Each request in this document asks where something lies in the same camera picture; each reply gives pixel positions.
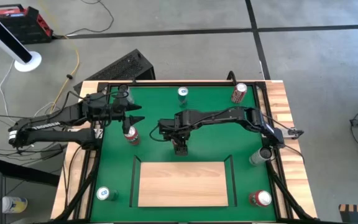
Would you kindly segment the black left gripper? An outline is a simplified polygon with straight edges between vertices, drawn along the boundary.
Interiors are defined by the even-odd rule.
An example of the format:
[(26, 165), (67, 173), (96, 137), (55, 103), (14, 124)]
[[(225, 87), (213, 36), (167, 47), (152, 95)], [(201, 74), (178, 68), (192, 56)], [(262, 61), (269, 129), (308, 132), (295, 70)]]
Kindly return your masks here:
[[(111, 121), (124, 122), (126, 119), (126, 111), (134, 111), (141, 109), (142, 106), (130, 103), (126, 98), (115, 98), (105, 112), (104, 121), (110, 123)], [(129, 116), (129, 124), (136, 124), (145, 119), (145, 116)]]

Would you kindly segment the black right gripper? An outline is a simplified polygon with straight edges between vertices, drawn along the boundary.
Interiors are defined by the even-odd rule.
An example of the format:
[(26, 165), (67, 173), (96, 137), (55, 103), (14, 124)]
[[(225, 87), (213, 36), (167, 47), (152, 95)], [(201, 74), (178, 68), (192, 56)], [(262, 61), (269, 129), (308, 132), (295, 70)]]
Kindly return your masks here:
[(182, 141), (181, 148), (176, 141), (173, 141), (173, 148), (176, 156), (188, 155), (186, 141), (190, 138), (192, 120), (190, 118), (160, 119), (158, 121), (158, 132), (164, 141)]

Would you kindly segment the silver beverage can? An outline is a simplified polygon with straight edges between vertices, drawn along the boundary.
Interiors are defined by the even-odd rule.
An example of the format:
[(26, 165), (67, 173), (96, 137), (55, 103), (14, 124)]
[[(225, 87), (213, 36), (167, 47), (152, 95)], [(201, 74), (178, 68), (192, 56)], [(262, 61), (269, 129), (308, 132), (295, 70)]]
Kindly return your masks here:
[(118, 87), (118, 90), (120, 93), (123, 94), (123, 96), (126, 97), (126, 99), (128, 100), (128, 102), (130, 103), (134, 103), (134, 98), (132, 96), (132, 93), (131, 93), (131, 89), (128, 85), (126, 84), (122, 84)]
[(249, 162), (253, 166), (258, 166), (272, 158), (272, 150), (269, 147), (261, 147), (255, 151), (250, 157)]

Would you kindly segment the red can blue logo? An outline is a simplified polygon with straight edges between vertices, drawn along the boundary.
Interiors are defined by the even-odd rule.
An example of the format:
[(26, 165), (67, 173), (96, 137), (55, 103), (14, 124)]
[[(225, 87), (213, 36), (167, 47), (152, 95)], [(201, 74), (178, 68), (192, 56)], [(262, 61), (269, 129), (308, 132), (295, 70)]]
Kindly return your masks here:
[(138, 145), (140, 143), (140, 137), (137, 129), (134, 126), (131, 126), (129, 128), (129, 131), (127, 134), (124, 134), (124, 137), (127, 139), (127, 141), (132, 145)]

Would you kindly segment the green can blue tab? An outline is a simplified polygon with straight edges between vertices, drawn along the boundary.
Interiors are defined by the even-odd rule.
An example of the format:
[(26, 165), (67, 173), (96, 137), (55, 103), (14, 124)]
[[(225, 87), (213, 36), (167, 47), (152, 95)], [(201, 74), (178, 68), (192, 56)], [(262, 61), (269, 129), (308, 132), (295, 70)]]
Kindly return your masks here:
[(185, 107), (187, 105), (187, 96), (188, 96), (187, 87), (181, 86), (178, 89), (178, 100), (180, 102), (180, 107)]
[(111, 190), (107, 187), (100, 187), (97, 190), (96, 196), (99, 200), (114, 201), (119, 197), (117, 190)]

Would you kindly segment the red cola can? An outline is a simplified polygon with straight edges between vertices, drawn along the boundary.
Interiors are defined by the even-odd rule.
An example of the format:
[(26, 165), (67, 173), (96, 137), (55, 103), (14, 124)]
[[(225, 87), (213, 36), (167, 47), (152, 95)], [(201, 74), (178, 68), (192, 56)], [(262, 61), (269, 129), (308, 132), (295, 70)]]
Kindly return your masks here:
[(258, 190), (249, 195), (249, 201), (252, 205), (267, 207), (272, 203), (272, 196), (265, 190)]
[(238, 83), (231, 95), (231, 101), (233, 103), (241, 103), (247, 93), (247, 85), (245, 83)]

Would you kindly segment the wooden shelf black brackets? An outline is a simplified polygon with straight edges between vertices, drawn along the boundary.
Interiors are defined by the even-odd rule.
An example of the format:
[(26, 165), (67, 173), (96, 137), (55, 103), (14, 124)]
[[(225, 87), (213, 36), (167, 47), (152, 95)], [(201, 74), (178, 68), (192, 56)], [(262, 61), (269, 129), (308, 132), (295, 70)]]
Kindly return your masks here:
[(130, 207), (236, 207), (233, 157), (222, 161), (144, 162), (134, 156)]

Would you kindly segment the black perforated metal case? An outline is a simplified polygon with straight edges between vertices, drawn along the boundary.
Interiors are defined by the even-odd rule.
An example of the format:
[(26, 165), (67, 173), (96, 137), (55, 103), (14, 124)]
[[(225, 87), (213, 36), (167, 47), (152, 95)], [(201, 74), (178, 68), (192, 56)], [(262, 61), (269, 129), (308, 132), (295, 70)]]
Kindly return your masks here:
[(85, 81), (155, 79), (154, 66), (138, 49), (135, 49), (88, 77)]

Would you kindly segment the white tower with dark panel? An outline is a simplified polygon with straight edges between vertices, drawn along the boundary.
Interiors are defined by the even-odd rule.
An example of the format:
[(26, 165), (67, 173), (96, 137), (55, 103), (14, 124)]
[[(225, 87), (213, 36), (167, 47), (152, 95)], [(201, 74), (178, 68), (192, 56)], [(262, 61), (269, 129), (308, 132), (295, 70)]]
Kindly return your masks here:
[(19, 72), (33, 71), (42, 62), (38, 52), (28, 51), (1, 22), (0, 48), (14, 59), (14, 67)]

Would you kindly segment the red black toolbox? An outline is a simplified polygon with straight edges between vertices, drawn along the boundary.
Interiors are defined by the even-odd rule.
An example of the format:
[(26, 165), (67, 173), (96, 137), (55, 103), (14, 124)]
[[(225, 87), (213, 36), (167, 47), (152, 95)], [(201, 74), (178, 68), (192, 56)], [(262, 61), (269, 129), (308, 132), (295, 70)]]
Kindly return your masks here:
[(53, 30), (39, 11), (21, 4), (0, 5), (0, 22), (22, 44), (49, 43)]

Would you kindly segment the white yellow canister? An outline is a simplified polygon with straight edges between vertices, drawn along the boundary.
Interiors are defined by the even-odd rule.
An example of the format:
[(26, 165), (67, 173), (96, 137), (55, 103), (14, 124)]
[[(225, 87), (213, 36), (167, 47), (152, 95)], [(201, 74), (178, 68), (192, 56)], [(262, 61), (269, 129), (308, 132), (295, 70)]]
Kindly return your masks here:
[(2, 198), (2, 213), (22, 213), (28, 205), (28, 201), (24, 197)]

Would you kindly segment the black aluminium table frame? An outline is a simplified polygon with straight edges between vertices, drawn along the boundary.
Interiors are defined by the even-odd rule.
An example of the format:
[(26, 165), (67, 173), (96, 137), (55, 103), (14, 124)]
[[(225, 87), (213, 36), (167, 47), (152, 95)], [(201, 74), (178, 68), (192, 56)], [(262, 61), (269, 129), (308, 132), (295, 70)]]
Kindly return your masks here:
[[(234, 85), (229, 80), (143, 80), (137, 83), (130, 83), (130, 89), (135, 87), (187, 87), (187, 107), (189, 109), (207, 111), (220, 111), (232, 106), (231, 94)], [(297, 141), (289, 139), (286, 141), (286, 148), (282, 149), (277, 158), (269, 163), (263, 164), (267, 168), (270, 190), (267, 192), (272, 196), (272, 203), (275, 209), (277, 221), (281, 218), (294, 217), (294, 211), (290, 208), (288, 200), (282, 195), (275, 185), (273, 178), (279, 177), (285, 183), (293, 198), (312, 217), (316, 216), (313, 199), (307, 181), (304, 165), (301, 158), (295, 155), (299, 145)], [(101, 149), (98, 151), (81, 150), (76, 143), (69, 143), (65, 156), (65, 169), (60, 176), (58, 190), (56, 193), (52, 218), (57, 218), (65, 208), (65, 202), (72, 200), (74, 195), (85, 181), (85, 177), (92, 172), (94, 174), (89, 187), (83, 194), (80, 202), (76, 205), (75, 211), (69, 216), (69, 220), (80, 219), (92, 224), (102, 223), (196, 223), (196, 222), (92, 222), (90, 220), (93, 200), (99, 187), (96, 186)]]

